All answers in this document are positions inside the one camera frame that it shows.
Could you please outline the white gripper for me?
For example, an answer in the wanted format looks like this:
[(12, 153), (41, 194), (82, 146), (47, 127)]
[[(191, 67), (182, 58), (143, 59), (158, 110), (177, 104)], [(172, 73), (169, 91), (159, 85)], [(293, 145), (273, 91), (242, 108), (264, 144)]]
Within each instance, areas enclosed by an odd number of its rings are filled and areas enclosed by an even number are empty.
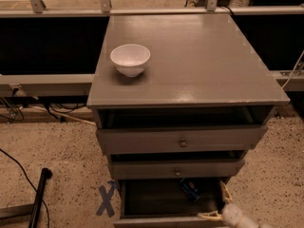
[(226, 203), (222, 209), (222, 214), (219, 214), (217, 211), (213, 211), (209, 213), (198, 213), (198, 217), (210, 221), (223, 221), (230, 228), (249, 228), (251, 221), (244, 215), (237, 205), (231, 203), (233, 198), (226, 187), (226, 184), (221, 180), (219, 185), (222, 200)]

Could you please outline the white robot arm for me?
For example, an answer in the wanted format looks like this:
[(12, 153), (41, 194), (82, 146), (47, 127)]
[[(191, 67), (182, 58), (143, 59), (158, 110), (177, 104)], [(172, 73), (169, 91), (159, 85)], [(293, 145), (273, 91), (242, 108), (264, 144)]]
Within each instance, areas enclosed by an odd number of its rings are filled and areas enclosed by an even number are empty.
[(221, 180), (219, 182), (222, 200), (225, 205), (221, 210), (209, 213), (198, 213), (198, 217), (209, 221), (221, 221), (228, 228), (274, 228), (269, 224), (259, 224), (257, 221), (248, 217), (244, 212), (233, 203), (232, 196), (226, 187), (226, 184)]

